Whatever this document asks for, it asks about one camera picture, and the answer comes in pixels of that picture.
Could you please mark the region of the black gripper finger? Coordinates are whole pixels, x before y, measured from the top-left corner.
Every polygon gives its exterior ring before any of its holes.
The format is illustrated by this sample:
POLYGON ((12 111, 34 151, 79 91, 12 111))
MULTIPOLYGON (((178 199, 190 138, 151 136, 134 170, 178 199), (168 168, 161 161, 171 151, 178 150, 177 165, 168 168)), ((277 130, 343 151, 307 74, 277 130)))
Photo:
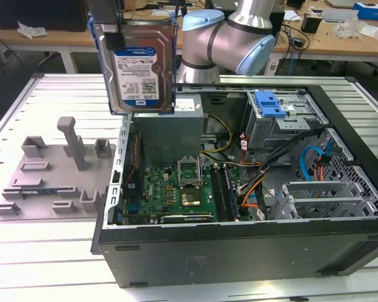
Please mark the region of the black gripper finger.
POLYGON ((118 31, 115 33, 105 33, 105 44, 108 50, 125 50, 125 38, 123 33, 118 31))

